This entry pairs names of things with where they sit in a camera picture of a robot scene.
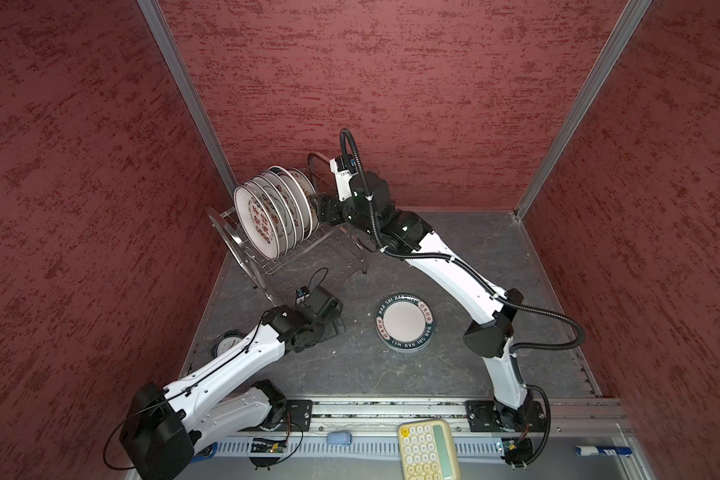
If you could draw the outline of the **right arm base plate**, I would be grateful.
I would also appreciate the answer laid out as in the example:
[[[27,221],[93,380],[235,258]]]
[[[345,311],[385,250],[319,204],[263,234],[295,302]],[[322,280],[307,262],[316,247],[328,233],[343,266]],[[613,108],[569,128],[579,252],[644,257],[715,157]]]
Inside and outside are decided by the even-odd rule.
[[[542,432],[547,426],[542,404],[528,397],[518,409],[492,400],[465,402],[471,432]]]

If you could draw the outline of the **stainless steel dish rack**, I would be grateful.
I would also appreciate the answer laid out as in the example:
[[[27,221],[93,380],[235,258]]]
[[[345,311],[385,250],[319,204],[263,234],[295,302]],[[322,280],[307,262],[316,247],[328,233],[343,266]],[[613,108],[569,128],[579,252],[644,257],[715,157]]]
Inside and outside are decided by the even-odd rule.
[[[335,191],[329,158],[307,154],[304,168],[272,165],[233,190],[233,205],[206,215],[248,283],[274,305],[312,285],[321,269],[329,289],[369,271],[368,255],[348,228],[330,226],[310,203]]]

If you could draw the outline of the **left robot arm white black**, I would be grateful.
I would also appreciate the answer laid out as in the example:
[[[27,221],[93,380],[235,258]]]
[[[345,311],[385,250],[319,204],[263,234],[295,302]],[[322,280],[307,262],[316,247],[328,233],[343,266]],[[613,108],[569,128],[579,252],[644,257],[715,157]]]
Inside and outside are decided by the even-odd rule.
[[[312,348],[341,331],[342,302],[321,286],[292,306],[265,311],[231,349],[164,387],[149,382],[133,396],[114,430],[143,479],[174,479],[192,458],[222,438],[248,428],[275,428],[285,413],[284,394],[270,381],[233,392],[289,353]]]

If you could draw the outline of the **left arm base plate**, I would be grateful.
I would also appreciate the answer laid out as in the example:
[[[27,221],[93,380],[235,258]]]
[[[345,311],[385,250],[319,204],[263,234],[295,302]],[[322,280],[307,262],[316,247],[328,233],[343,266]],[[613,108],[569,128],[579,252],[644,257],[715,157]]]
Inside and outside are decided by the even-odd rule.
[[[274,431],[295,428],[297,432],[310,430],[314,402],[304,399],[283,400],[273,405],[267,427]]]

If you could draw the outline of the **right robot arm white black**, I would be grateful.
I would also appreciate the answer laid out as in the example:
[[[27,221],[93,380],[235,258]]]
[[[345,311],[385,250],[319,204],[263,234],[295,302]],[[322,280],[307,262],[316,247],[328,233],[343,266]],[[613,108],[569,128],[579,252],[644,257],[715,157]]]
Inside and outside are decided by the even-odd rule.
[[[375,173],[342,166],[336,159],[330,167],[337,193],[313,201],[320,220],[366,232],[381,253],[407,262],[457,300],[472,319],[464,343],[483,358],[492,382],[493,423],[505,431],[541,428],[541,404],[522,379],[516,359],[512,322],[526,309],[520,292],[489,282],[418,214],[397,209],[387,183]]]

